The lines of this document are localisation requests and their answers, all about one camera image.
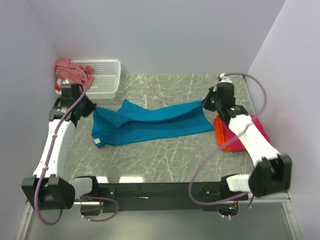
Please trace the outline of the blue t shirt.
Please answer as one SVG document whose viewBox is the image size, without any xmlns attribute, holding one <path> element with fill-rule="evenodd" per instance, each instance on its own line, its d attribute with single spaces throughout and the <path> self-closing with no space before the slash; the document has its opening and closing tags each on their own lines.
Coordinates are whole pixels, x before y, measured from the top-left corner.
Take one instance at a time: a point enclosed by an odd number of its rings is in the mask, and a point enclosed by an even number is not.
<svg viewBox="0 0 320 240">
<path fill-rule="evenodd" d="M 97 107 L 91 135 L 95 145 L 123 146 L 157 139 L 194 135 L 214 130 L 201 101 L 149 110 L 127 99 L 117 111 Z"/>
</svg>

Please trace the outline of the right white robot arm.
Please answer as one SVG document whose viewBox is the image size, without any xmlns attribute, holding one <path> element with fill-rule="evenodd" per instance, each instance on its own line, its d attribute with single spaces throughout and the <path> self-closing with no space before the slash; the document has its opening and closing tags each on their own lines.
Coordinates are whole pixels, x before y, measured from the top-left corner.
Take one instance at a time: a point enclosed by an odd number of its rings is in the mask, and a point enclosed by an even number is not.
<svg viewBox="0 0 320 240">
<path fill-rule="evenodd" d="M 237 192 L 262 197 L 290 188 L 292 159 L 276 150 L 254 124 L 256 117 L 251 116 L 242 105 L 236 104 L 232 83 L 219 82 L 215 87 L 210 87 L 202 106 L 217 112 L 222 124 L 236 135 L 254 165 L 250 174 L 225 178 L 226 183 L 219 187 L 222 198 L 230 200 Z"/>
</svg>

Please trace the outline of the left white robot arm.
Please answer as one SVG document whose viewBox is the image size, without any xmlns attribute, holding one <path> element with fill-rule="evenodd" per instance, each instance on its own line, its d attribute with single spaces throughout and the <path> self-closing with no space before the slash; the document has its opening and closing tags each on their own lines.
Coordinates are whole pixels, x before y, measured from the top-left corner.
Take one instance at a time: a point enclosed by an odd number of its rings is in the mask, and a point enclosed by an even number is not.
<svg viewBox="0 0 320 240">
<path fill-rule="evenodd" d="M 35 210 L 70 209 L 75 200 L 84 196 L 96 200 L 100 188 L 95 176 L 81 176 L 73 181 L 64 179 L 69 145 L 80 118 L 89 116 L 96 105 L 74 83 L 60 86 L 61 97 L 48 113 L 48 135 L 38 166 L 32 177 L 22 180 L 21 188 Z"/>
</svg>

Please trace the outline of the salmon crumpled t shirt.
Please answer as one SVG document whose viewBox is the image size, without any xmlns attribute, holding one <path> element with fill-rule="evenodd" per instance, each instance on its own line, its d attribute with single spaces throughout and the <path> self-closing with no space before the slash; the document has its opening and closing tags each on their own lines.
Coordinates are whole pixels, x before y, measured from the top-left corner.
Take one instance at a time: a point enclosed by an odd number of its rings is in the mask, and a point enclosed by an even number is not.
<svg viewBox="0 0 320 240">
<path fill-rule="evenodd" d="M 73 83 L 90 87 L 95 79 L 93 73 L 95 69 L 85 65 L 72 62 L 70 59 L 58 60 L 55 63 L 55 75 L 61 80 L 71 80 Z"/>
</svg>

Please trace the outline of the white plastic basket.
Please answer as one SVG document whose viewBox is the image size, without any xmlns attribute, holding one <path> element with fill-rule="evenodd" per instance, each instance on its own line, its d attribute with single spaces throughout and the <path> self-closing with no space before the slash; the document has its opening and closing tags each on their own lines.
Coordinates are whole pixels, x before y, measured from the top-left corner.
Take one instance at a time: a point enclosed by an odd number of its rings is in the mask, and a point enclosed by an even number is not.
<svg viewBox="0 0 320 240">
<path fill-rule="evenodd" d="M 118 60 L 94 59 L 71 60 L 78 65 L 88 65 L 95 69 L 94 81 L 88 87 L 86 95 L 91 100 L 114 99 L 120 84 L 121 62 Z"/>
</svg>

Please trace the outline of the orange folded t shirt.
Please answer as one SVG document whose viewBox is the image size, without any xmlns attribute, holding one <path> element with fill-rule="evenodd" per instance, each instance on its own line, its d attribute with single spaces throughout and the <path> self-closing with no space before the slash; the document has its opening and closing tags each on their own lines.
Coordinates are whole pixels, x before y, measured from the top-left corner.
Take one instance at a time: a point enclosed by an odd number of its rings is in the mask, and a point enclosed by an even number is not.
<svg viewBox="0 0 320 240">
<path fill-rule="evenodd" d="M 232 138 L 226 124 L 220 119 L 219 115 L 214 118 L 213 127 L 215 130 L 215 136 L 218 146 L 222 146 Z"/>
</svg>

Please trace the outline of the black base beam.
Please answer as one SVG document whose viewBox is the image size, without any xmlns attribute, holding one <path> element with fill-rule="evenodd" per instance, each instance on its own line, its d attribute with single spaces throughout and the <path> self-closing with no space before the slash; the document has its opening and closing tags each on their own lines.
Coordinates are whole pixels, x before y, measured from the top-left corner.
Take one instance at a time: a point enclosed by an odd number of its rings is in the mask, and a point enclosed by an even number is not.
<svg viewBox="0 0 320 240">
<path fill-rule="evenodd" d="M 161 210 L 203 210 L 216 211 L 215 206 L 202 206 L 189 197 L 188 182 L 165 183 L 99 183 L 98 190 L 75 202 L 83 206 L 100 207 L 103 213 L 113 213 L 119 204 L 120 211 L 161 211 Z M 217 202 L 225 199 L 248 200 L 248 194 L 231 192 L 225 182 L 195 182 L 191 188 L 192 196 L 200 202 Z"/>
</svg>

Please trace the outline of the aluminium rail frame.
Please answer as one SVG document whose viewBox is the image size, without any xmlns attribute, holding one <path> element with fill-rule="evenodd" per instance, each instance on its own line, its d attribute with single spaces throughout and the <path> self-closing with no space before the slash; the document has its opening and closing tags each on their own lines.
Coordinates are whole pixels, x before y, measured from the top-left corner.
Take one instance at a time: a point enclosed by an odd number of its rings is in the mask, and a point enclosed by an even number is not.
<svg viewBox="0 0 320 240">
<path fill-rule="evenodd" d="M 88 197 L 79 197 L 73 203 L 74 205 L 99 205 L 101 198 L 93 199 Z M 287 192 L 274 193 L 262 197 L 255 197 L 254 203 L 290 203 L 291 199 Z"/>
</svg>

